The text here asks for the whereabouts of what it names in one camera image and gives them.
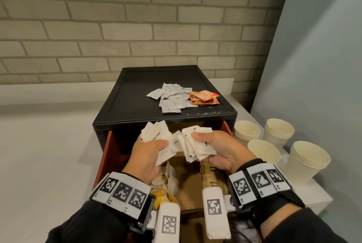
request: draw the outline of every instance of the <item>person's right hand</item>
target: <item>person's right hand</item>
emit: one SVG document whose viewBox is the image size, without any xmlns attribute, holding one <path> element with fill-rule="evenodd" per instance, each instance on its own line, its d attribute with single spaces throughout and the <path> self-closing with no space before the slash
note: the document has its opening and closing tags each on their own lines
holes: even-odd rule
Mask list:
<svg viewBox="0 0 362 243">
<path fill-rule="evenodd" d="M 257 158 L 232 136 L 224 131 L 212 133 L 193 132 L 192 137 L 199 142 L 207 142 L 215 149 L 217 155 L 210 155 L 203 160 L 224 171 L 234 173 L 244 163 Z"/>
</svg>

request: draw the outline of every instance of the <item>person's right arm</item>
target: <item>person's right arm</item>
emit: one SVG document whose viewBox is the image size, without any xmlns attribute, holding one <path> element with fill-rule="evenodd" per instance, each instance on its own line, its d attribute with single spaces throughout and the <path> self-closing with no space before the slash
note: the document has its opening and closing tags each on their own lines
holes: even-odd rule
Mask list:
<svg viewBox="0 0 362 243">
<path fill-rule="evenodd" d="M 235 173 L 240 166 L 256 158 L 251 151 L 223 131 L 193 133 L 192 136 L 199 142 L 211 144 L 217 155 L 211 155 L 204 161 L 219 169 Z M 346 242 L 311 209 L 302 209 L 291 203 L 284 205 L 264 221 L 260 229 L 265 243 Z"/>
</svg>

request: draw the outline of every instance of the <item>black box top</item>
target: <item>black box top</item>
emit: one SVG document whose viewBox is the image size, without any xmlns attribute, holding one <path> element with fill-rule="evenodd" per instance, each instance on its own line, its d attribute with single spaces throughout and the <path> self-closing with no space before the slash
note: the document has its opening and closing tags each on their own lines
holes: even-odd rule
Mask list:
<svg viewBox="0 0 362 243">
<path fill-rule="evenodd" d="M 181 113 L 162 113 L 160 99 L 146 96 L 163 83 L 179 84 L 193 91 L 210 90 L 220 94 L 198 66 L 123 68 L 110 95 L 93 122 L 93 128 L 111 130 L 134 122 L 184 123 L 236 119 L 237 111 L 223 97 L 220 104 L 181 109 Z"/>
</svg>

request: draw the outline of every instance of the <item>gray wall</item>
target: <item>gray wall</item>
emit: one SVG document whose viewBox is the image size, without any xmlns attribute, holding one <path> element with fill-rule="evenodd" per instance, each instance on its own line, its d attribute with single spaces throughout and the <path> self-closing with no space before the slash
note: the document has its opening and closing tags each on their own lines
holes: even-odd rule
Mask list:
<svg viewBox="0 0 362 243">
<path fill-rule="evenodd" d="M 362 239 L 362 0 L 286 0 L 251 114 L 282 118 L 332 162 L 316 176 L 334 198 L 322 218 Z"/>
</svg>

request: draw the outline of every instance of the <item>stack of paper cups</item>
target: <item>stack of paper cups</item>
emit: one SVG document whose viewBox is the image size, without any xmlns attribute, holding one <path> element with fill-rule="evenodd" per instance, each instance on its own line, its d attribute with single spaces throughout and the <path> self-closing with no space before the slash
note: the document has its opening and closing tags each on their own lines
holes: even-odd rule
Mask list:
<svg viewBox="0 0 362 243">
<path fill-rule="evenodd" d="M 261 158 L 267 163 L 276 164 L 281 157 L 279 150 L 264 140 L 251 140 L 248 143 L 248 150 L 250 150 L 257 158 Z"/>
<path fill-rule="evenodd" d="M 234 136 L 244 146 L 248 146 L 249 141 L 258 139 L 260 128 L 252 122 L 241 120 L 234 125 Z"/>
<path fill-rule="evenodd" d="M 266 121 L 263 140 L 277 148 L 282 148 L 294 132 L 295 129 L 288 122 L 271 118 Z"/>
<path fill-rule="evenodd" d="M 306 141 L 296 141 L 284 168 L 284 175 L 293 184 L 305 184 L 331 161 L 321 147 Z"/>
</svg>

